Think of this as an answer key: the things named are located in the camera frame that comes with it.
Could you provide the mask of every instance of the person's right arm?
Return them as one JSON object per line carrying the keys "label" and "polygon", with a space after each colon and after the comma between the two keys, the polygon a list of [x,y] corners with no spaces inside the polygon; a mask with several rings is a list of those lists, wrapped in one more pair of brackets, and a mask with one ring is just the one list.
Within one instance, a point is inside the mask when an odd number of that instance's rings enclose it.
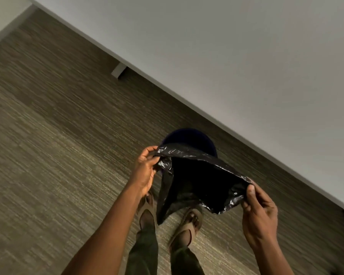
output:
{"label": "person's right arm", "polygon": [[253,182],[247,188],[247,201],[242,208],[243,233],[261,275],[294,275],[278,244],[278,208],[272,199]]}

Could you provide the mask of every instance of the flip-flop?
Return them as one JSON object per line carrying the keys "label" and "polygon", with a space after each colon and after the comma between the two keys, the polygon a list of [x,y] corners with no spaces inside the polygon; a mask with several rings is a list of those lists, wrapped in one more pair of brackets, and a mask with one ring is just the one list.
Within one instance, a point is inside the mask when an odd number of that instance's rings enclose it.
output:
{"label": "flip-flop", "polygon": [[153,194],[152,194],[151,191],[149,191],[148,194],[151,196],[152,204],[150,205],[150,204],[147,202],[146,196],[144,196],[144,197],[142,198],[142,199],[144,199],[144,204],[143,204],[142,207],[137,211],[137,213],[136,213],[136,218],[138,219],[140,229],[142,229],[142,227],[141,227],[141,225],[140,225],[140,218],[142,217],[144,211],[148,210],[148,211],[151,213],[151,215],[153,216],[154,228],[157,229],[158,224],[157,224],[156,207],[155,207],[156,201],[154,200],[154,196],[153,196]]}
{"label": "flip-flop", "polygon": [[[193,222],[189,222],[187,224],[184,224],[186,222],[186,218],[193,213],[194,216],[197,217],[198,219],[198,226],[197,226],[197,232],[195,233],[195,227],[193,225]],[[171,245],[173,243],[173,241],[175,240],[175,238],[179,235],[179,233],[183,232],[183,231],[190,231],[191,234],[191,240],[189,242],[189,244],[187,246],[189,246],[192,241],[194,240],[194,237],[197,235],[197,233],[199,232],[199,230],[201,229],[202,226],[202,213],[197,209],[197,208],[190,208],[182,217],[182,221],[179,225],[179,227],[177,228],[177,230],[174,232],[171,240],[168,243],[168,247],[169,249],[171,248]]]}

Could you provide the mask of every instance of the dark green pants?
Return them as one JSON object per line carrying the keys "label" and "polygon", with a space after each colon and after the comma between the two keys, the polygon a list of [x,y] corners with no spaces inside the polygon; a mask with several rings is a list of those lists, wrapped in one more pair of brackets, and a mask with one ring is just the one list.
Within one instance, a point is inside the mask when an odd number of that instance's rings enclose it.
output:
{"label": "dark green pants", "polygon": [[[204,275],[195,254],[188,247],[175,247],[171,253],[172,275]],[[130,250],[125,275],[157,275],[158,242],[153,226],[138,232]]]}

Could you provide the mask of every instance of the garbage bag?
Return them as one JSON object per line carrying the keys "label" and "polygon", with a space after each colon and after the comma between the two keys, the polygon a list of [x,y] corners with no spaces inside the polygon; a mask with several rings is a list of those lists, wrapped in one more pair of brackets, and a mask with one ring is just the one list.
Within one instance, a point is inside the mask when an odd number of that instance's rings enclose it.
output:
{"label": "garbage bag", "polygon": [[157,201],[157,223],[185,207],[201,204],[221,214],[246,196],[250,179],[222,160],[188,145],[171,143],[158,147],[157,169],[162,169],[162,185]]}

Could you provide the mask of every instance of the desk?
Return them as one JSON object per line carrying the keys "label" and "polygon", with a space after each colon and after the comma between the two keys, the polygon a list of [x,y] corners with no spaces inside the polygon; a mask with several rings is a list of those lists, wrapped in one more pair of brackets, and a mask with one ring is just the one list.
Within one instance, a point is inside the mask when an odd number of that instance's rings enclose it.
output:
{"label": "desk", "polygon": [[344,0],[32,0],[344,208]]}

